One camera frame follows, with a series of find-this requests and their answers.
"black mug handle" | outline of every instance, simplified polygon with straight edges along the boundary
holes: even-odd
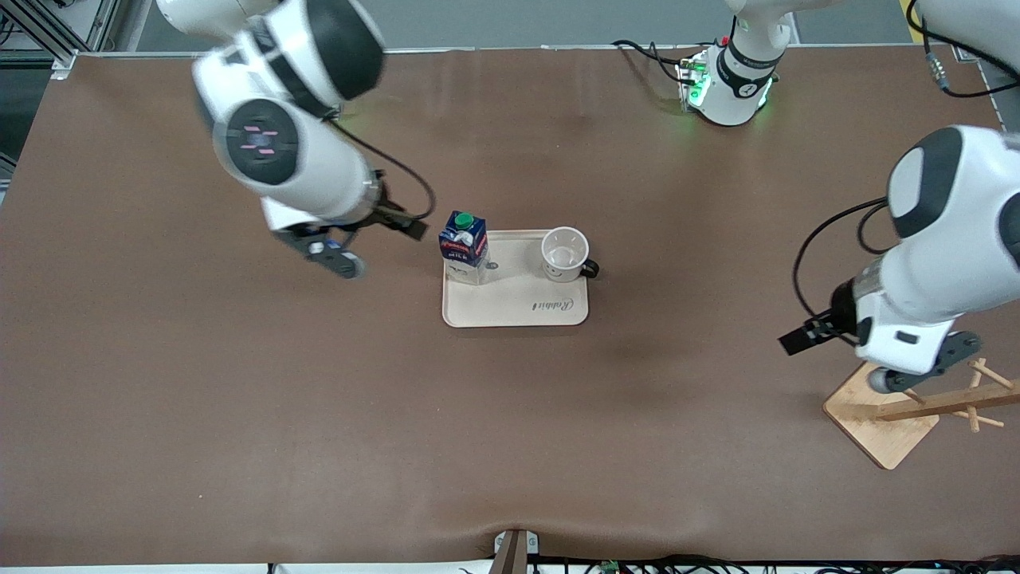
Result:
[[[589,278],[599,276],[599,263],[593,261],[592,259],[585,259],[580,265],[580,273]]]

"cup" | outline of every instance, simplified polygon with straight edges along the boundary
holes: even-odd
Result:
[[[567,282],[583,274],[595,278],[599,263],[588,258],[588,238],[572,226],[558,226],[542,238],[542,266],[546,276]]]

